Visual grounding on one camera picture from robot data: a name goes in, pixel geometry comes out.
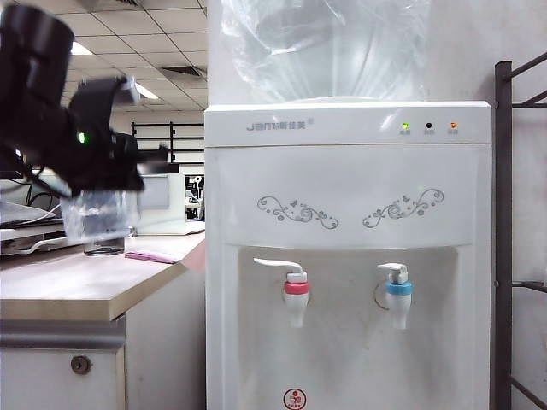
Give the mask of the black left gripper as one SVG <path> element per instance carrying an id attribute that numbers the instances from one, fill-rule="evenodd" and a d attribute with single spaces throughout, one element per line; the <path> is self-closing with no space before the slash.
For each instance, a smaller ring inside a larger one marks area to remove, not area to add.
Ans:
<path id="1" fill-rule="evenodd" d="M 141 155 L 136 139 L 126 133 L 112 132 L 108 148 L 108 153 L 94 163 L 91 188 L 141 191 L 144 182 L 138 172 Z"/>

